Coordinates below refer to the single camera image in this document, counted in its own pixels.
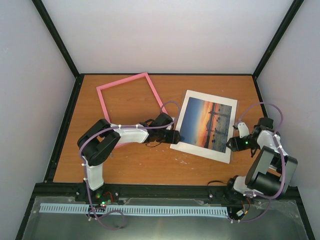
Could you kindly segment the pink wooden photo frame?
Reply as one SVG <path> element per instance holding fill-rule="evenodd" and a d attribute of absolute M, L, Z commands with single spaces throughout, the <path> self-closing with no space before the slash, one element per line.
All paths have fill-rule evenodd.
<path fill-rule="evenodd" d="M 143 72 L 143 73 L 139 73 L 130 77 L 126 77 L 126 78 L 116 80 L 116 81 L 106 83 L 104 85 L 100 85 L 96 87 L 98 99 L 102 108 L 104 118 L 108 122 L 110 122 L 110 117 L 109 117 L 109 113 L 107 111 L 107 107 L 103 98 L 102 90 L 115 87 L 121 84 L 129 83 L 131 81 L 138 80 L 141 78 L 146 79 L 153 93 L 153 96 L 155 97 L 158 105 L 161 107 L 161 110 L 166 114 L 168 113 L 148 73 Z M 137 129 L 137 127 L 141 127 L 141 126 L 142 126 L 141 124 L 136 124 L 134 125 L 134 128 L 124 128 L 124 129 L 117 128 L 116 132 L 120 134 L 120 140 L 116 144 L 115 148 L 117 149 L 130 143 L 144 143 L 148 137 L 148 131 L 146 129 Z"/>

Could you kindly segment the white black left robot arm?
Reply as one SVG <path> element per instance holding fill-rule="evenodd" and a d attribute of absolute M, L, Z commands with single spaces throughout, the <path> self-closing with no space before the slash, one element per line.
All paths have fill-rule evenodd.
<path fill-rule="evenodd" d="M 164 112 L 156 119 L 148 119 L 135 125 L 112 124 L 106 119 L 98 120 L 77 141 L 85 170 L 84 181 L 88 186 L 86 195 L 95 202 L 103 198 L 103 163 L 115 147 L 151 142 L 176 145 L 181 137 L 179 131 L 174 129 L 174 123 L 175 119 Z"/>

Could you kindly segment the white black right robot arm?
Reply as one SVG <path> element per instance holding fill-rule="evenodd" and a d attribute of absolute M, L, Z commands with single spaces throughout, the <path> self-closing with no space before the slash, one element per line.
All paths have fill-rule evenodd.
<path fill-rule="evenodd" d="M 233 126 L 239 135 L 231 137 L 226 146 L 234 153 L 250 150 L 251 157 L 259 152 L 245 176 L 236 175 L 228 180 L 226 201 L 236 203 L 257 196 L 273 200 L 285 195 L 298 161 L 283 149 L 273 122 L 271 118 L 262 117 L 251 133 L 242 121 Z"/>

